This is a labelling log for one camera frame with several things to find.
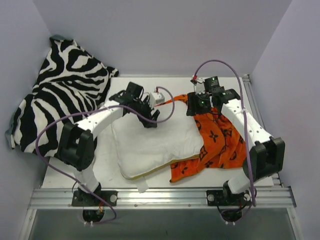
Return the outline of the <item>white pillow yellow side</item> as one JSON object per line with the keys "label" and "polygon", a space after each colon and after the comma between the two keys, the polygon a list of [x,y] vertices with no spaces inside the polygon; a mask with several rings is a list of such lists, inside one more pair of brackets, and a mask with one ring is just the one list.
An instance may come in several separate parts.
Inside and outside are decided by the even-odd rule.
{"label": "white pillow yellow side", "polygon": [[145,128],[136,115],[126,116],[111,124],[118,165],[122,176],[132,180],[140,193],[149,186],[145,176],[172,163],[199,156],[204,140],[187,105],[177,100],[159,105],[159,119],[170,117],[156,128]]}

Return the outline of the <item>orange patterned pillowcase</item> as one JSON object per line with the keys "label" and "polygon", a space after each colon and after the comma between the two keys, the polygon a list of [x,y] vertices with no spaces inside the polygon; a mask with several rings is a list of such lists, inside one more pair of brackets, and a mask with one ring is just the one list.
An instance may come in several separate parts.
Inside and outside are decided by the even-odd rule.
{"label": "orange patterned pillowcase", "polygon": [[245,140],[235,126],[217,108],[195,115],[194,121],[203,138],[198,158],[176,161],[170,165],[171,183],[199,174],[206,168],[241,168],[246,161]]}

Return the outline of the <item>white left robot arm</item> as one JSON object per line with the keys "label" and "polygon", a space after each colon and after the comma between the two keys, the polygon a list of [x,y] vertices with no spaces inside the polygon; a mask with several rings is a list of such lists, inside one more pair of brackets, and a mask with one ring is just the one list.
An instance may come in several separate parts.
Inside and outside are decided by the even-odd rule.
{"label": "white left robot arm", "polygon": [[130,82],[125,90],[112,95],[100,107],[100,112],[76,123],[66,123],[62,128],[56,157],[74,168],[78,191],[90,206],[101,201],[101,184],[93,171],[97,136],[114,121],[133,112],[140,114],[138,119],[145,128],[157,127],[160,112],[155,106],[163,103],[165,97],[157,90],[142,97],[143,91],[142,86]]}

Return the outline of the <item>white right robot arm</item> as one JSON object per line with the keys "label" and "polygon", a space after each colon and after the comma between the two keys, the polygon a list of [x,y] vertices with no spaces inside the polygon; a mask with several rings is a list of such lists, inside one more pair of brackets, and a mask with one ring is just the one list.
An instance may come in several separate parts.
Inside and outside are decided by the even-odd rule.
{"label": "white right robot arm", "polygon": [[212,108],[216,108],[220,115],[232,123],[246,145],[246,161],[242,171],[224,183],[222,200],[232,205],[247,190],[253,197],[256,182],[283,169],[286,146],[284,140],[273,137],[247,111],[242,90],[225,89],[217,76],[204,80],[194,76],[191,83],[193,91],[187,95],[187,116],[207,114]]}

